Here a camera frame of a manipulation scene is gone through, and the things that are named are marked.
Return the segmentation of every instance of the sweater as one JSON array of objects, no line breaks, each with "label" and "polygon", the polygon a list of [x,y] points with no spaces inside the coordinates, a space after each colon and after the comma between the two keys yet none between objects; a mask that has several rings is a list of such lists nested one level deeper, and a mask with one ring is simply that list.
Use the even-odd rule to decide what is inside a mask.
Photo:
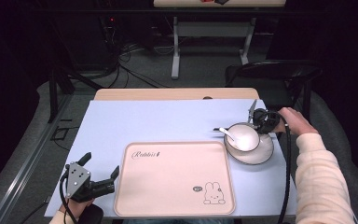
[{"label": "sweater", "polygon": [[304,133],[296,144],[296,223],[354,223],[347,183],[322,137]]}]

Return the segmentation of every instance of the cartoon bunny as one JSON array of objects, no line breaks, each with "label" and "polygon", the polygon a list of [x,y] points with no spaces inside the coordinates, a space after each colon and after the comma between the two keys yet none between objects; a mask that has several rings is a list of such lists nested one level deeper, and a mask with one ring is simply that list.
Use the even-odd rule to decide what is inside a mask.
[{"label": "cartoon bunny", "polygon": [[211,183],[208,182],[205,185],[205,201],[206,204],[220,204],[225,203],[224,195],[220,189],[220,185],[217,182]]}]

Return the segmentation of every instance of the tray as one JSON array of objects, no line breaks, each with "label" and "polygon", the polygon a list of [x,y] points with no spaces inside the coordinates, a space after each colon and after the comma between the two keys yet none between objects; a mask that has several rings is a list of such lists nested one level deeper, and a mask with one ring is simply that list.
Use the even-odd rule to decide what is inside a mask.
[{"label": "tray", "polygon": [[221,142],[131,143],[115,199],[121,217],[228,215],[235,208]]}]

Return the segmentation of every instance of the desk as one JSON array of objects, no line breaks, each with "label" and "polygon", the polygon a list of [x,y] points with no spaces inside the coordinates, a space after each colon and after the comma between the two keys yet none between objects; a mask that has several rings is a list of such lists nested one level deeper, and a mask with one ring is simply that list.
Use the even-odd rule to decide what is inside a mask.
[{"label": "desk", "polygon": [[[286,0],[229,0],[223,5],[200,0],[154,0],[154,7],[283,7]],[[246,37],[243,49],[240,49],[242,64],[249,62],[247,54],[255,29],[255,18],[248,21],[225,22],[203,21],[189,22],[179,21],[173,18],[173,61],[172,79],[179,78],[179,36],[232,36]]]},{"label": "desk", "polygon": [[[213,99],[200,100],[205,96]],[[223,135],[212,129],[246,120],[247,109],[253,102],[249,98],[258,98],[254,89],[100,90],[89,104],[66,163],[78,161],[85,153],[91,152],[92,158],[85,168],[91,171],[91,180],[100,181],[121,165],[124,148],[132,142],[223,142]],[[257,107],[264,107],[262,101],[258,101]],[[228,155],[236,202],[236,208],[229,217],[280,214],[285,161],[276,135],[270,136],[275,146],[274,153],[262,164],[247,165]],[[61,204],[58,187],[48,205],[47,217],[54,216]],[[290,189],[286,215],[296,213],[293,180]],[[106,217],[118,218],[113,210],[115,197],[115,193],[108,194],[94,202],[104,210]]]}]

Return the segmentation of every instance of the black chair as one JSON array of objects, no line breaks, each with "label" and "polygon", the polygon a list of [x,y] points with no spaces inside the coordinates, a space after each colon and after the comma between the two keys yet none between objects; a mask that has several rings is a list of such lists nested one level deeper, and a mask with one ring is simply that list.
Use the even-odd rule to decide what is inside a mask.
[{"label": "black chair", "polygon": [[265,60],[226,68],[226,87],[255,88],[268,110],[293,107],[303,93],[302,113],[310,120],[311,81],[322,73],[318,62]]}]

